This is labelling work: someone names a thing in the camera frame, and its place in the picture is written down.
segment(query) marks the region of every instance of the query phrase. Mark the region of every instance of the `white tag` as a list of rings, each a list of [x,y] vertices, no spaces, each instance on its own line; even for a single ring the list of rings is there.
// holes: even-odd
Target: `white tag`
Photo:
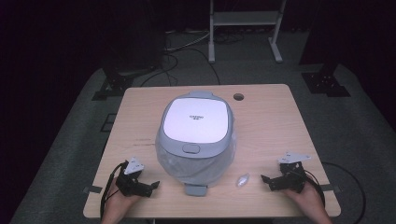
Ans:
[[[124,171],[124,174],[128,175],[131,173],[135,173],[135,172],[143,170],[144,168],[145,168],[145,166],[142,163],[140,163],[140,161],[138,161],[137,158],[132,157],[128,163],[128,166],[126,167],[126,169]]]
[[[284,157],[278,159],[280,163],[294,163],[297,161],[306,161],[311,159],[310,156],[304,155],[304,154],[299,154],[295,152],[287,152]]]

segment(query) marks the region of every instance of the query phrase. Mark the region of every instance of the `rice cooker lid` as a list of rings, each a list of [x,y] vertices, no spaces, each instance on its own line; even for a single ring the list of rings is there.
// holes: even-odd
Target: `rice cooker lid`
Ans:
[[[195,143],[217,143],[228,130],[225,102],[207,98],[179,98],[172,102],[163,121],[163,131],[171,139]]]

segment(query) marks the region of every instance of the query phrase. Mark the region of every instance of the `wooden table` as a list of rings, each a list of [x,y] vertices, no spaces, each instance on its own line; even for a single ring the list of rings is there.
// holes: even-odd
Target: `wooden table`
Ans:
[[[228,102],[235,117],[237,148],[234,161],[219,183],[205,197],[184,193],[184,186],[168,175],[157,161],[155,137],[165,107],[177,96],[190,91],[212,91]],[[244,95],[242,101],[233,97]],[[140,200],[127,217],[297,217],[302,214],[283,193],[271,191],[261,175],[281,176],[277,159],[286,152],[308,154],[303,161],[321,185],[329,184],[299,109],[286,85],[233,85],[131,88],[125,92],[109,136],[93,186],[105,188],[113,169],[137,157],[145,170],[139,181],[161,181],[151,198]],[[236,180],[249,173],[247,184],[238,188]],[[91,192],[85,217],[99,217],[101,193]],[[326,210],[331,217],[341,208],[333,191],[325,191]]]

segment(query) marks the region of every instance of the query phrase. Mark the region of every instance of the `black stand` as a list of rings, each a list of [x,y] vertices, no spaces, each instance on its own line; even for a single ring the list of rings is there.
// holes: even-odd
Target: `black stand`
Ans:
[[[313,94],[326,93],[328,97],[348,97],[347,89],[332,75],[338,63],[325,63],[316,73],[302,73],[308,89]]]

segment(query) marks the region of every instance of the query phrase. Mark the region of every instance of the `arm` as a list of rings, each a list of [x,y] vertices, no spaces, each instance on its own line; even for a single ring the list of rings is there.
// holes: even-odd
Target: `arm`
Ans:
[[[111,187],[108,191],[108,196],[112,195],[106,201],[105,212],[102,218],[102,224],[116,224],[119,223],[129,209],[141,198],[140,196],[133,195],[125,197],[116,186],[117,178],[114,178]]]
[[[300,208],[304,215],[309,217],[314,223],[329,224],[332,223],[327,214],[318,192],[314,186],[305,182],[303,191],[297,193],[290,189],[282,190],[289,198],[291,198]]]

